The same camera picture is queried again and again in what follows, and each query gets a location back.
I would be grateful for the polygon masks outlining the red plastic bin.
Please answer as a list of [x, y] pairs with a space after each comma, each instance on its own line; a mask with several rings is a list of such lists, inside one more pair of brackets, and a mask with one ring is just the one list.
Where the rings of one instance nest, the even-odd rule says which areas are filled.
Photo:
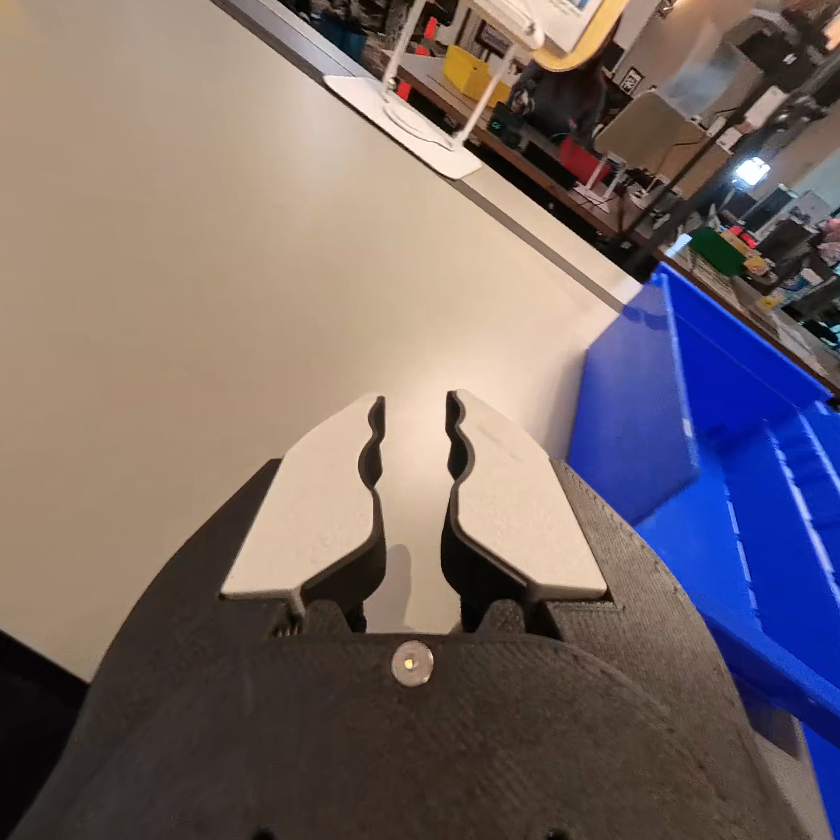
[[561, 142], [558, 160], [560, 165], [583, 186], [592, 187], [603, 182], [613, 172], [608, 157], [593, 154], [580, 147], [571, 136], [567, 136]]

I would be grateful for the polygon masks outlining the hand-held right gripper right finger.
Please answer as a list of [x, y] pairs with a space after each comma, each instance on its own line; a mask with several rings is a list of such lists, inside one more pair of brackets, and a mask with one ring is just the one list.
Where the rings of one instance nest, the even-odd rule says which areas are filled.
[[607, 582], [541, 445], [463, 388], [446, 395], [445, 431], [441, 569], [461, 617], [505, 600], [526, 617], [545, 602], [603, 601]]

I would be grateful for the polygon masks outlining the small yellow bin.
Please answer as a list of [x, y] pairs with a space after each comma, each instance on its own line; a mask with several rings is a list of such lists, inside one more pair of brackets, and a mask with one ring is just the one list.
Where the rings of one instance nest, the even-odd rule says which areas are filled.
[[500, 66], [500, 61], [490, 65], [456, 45], [449, 45], [444, 57], [443, 75], [459, 93], [477, 102]]

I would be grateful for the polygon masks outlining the blue plastic bin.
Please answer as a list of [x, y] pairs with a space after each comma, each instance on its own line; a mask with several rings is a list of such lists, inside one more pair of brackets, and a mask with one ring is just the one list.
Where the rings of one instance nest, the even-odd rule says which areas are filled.
[[666, 263], [588, 349], [568, 462], [647, 542], [738, 682], [800, 722], [839, 828], [830, 392]]

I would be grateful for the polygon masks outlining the green plastic bin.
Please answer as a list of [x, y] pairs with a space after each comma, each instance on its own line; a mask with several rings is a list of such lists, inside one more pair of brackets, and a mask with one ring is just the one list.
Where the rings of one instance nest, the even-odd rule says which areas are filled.
[[745, 277], [747, 256], [711, 227], [699, 227], [691, 235], [688, 247], [709, 266], [726, 277]]

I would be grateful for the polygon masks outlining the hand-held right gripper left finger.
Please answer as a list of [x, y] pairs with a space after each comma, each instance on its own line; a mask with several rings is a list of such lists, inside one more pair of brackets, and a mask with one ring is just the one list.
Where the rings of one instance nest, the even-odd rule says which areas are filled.
[[383, 582], [385, 398], [365, 394], [282, 457], [221, 587], [228, 600], [357, 608]]

